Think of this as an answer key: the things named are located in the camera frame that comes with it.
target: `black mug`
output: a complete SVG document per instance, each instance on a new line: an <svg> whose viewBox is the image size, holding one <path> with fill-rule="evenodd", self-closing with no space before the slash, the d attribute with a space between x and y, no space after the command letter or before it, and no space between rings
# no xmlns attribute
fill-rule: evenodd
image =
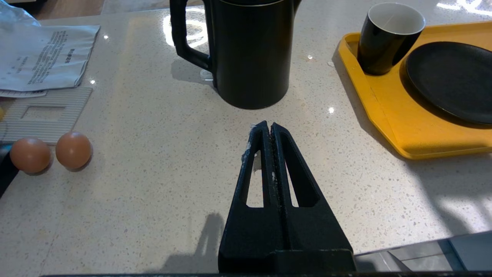
<svg viewBox="0 0 492 277"><path fill-rule="evenodd" d="M186 2L171 0L171 27L179 56L206 69L226 102L259 109L289 88L294 15L301 0L203 0L210 55L186 40Z"/></svg>
<svg viewBox="0 0 492 277"><path fill-rule="evenodd" d="M426 25L414 8L400 3L372 6L362 27L357 60L366 73L388 73L412 48Z"/></svg>

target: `kettle lid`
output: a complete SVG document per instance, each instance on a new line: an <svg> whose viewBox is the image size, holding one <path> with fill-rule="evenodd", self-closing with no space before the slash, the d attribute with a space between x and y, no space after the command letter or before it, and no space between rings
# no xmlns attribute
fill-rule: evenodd
<svg viewBox="0 0 492 277"><path fill-rule="evenodd" d="M267 5L275 2L282 2L285 0L221 0L222 2L229 4L236 4L241 6L253 6L253 5Z"/></svg>

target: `yellow tray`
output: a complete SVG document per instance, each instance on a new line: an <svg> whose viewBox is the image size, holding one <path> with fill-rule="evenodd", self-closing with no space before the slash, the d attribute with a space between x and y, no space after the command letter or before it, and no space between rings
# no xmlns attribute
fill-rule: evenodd
<svg viewBox="0 0 492 277"><path fill-rule="evenodd" d="M492 151L492 127L454 124L407 93L402 59L383 76L366 75L357 62L360 33L346 34L338 52L370 121L403 157L428 159ZM426 27L409 53L433 41L456 41L492 50L492 22Z"/></svg>

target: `kettle handle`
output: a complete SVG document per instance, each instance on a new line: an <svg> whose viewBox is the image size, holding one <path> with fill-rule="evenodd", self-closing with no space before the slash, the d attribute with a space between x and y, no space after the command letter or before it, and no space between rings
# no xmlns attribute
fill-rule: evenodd
<svg viewBox="0 0 492 277"><path fill-rule="evenodd" d="M199 66L205 70L212 71L212 62L210 55L197 51L188 45L186 39L186 2L188 0L171 0L171 34L173 36L174 45L178 56L189 61L190 63ZM207 10L210 10L209 0L203 0L206 10L206 17L209 16Z"/></svg>

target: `white quartz countertop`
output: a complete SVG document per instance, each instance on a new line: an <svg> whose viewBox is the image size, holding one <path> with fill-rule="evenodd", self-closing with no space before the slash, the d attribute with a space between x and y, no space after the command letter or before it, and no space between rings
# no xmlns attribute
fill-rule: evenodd
<svg viewBox="0 0 492 277"><path fill-rule="evenodd" d="M490 1L440 1L400 2L428 25L492 19ZM101 25L74 128L93 158L80 172L54 161L13 180L0 199L2 276L216 272L250 125L262 120L291 132L355 253L492 230L490 155L406 160L366 118L337 46L377 2L301 3L290 88L262 110L227 104L176 55L169 10L42 22Z"/></svg>

